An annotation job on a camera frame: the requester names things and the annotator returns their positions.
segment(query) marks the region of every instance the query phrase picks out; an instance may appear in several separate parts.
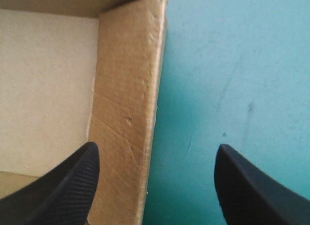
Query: cardboard box flap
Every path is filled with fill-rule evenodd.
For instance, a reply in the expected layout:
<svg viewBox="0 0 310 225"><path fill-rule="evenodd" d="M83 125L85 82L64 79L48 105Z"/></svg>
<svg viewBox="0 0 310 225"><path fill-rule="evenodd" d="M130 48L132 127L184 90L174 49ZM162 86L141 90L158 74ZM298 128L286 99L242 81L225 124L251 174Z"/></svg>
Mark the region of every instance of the cardboard box flap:
<svg viewBox="0 0 310 225"><path fill-rule="evenodd" d="M0 8L70 16L98 17L100 12L133 0L0 0Z"/></svg>
<svg viewBox="0 0 310 225"><path fill-rule="evenodd" d="M100 148L91 225L140 225L144 211L167 0L138 0L99 17L89 140Z"/></svg>

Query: corrugated cardboard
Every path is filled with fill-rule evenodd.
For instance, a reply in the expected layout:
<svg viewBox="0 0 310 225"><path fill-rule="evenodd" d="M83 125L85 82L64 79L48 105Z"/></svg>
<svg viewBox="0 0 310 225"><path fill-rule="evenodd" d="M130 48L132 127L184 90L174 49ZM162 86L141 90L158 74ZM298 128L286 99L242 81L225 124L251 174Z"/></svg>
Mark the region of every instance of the corrugated cardboard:
<svg viewBox="0 0 310 225"><path fill-rule="evenodd" d="M91 225L139 225L144 210L167 0L100 15L89 139L100 147Z"/></svg>
<svg viewBox="0 0 310 225"><path fill-rule="evenodd" d="M98 14L133 0L0 0L0 8L70 16Z"/></svg>
<svg viewBox="0 0 310 225"><path fill-rule="evenodd" d="M88 140L98 20L0 10L0 171L42 176Z"/></svg>
<svg viewBox="0 0 310 225"><path fill-rule="evenodd" d="M129 0L105 0L103 7L94 0L72 1L0 0L0 7L96 16ZM141 224L166 3L136 0L101 13L99 23L1 10L0 180L6 184L0 197L41 176L89 138L101 158L90 224ZM12 190L2 189L10 184Z"/></svg>

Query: black plastic tip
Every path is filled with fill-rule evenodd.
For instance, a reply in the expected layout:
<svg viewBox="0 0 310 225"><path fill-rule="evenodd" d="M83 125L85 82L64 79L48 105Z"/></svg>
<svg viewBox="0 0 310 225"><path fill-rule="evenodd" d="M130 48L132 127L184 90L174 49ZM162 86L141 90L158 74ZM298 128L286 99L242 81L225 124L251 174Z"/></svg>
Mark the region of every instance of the black plastic tip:
<svg viewBox="0 0 310 225"><path fill-rule="evenodd" d="M86 143L52 171L0 200L0 225L85 225L99 178L99 153Z"/></svg>
<svg viewBox="0 0 310 225"><path fill-rule="evenodd" d="M285 188L229 145L221 145L215 187L228 225L310 225L310 201Z"/></svg>

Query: turquoise painted wall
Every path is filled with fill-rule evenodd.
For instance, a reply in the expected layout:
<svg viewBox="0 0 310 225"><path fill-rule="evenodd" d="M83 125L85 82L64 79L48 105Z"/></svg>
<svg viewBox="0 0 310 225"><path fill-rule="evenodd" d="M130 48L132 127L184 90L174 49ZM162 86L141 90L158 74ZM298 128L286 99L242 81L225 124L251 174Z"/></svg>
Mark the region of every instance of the turquoise painted wall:
<svg viewBox="0 0 310 225"><path fill-rule="evenodd" d="M171 0L144 225L224 225L220 143L310 198L310 0Z"/></svg>

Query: wall stain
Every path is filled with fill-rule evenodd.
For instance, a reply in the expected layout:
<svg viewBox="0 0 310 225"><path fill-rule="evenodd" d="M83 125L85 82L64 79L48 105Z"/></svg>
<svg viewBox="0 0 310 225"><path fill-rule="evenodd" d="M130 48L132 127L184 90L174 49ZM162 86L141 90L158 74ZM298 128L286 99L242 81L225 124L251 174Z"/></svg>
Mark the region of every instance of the wall stain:
<svg viewBox="0 0 310 225"><path fill-rule="evenodd" d="M248 140L248 135L250 132L250 126L251 126L251 120L254 114L255 105L254 102L251 102L248 104L248 110L247 110L247 119L244 124L244 131L243 131L243 137L242 137L242 147L245 147Z"/></svg>

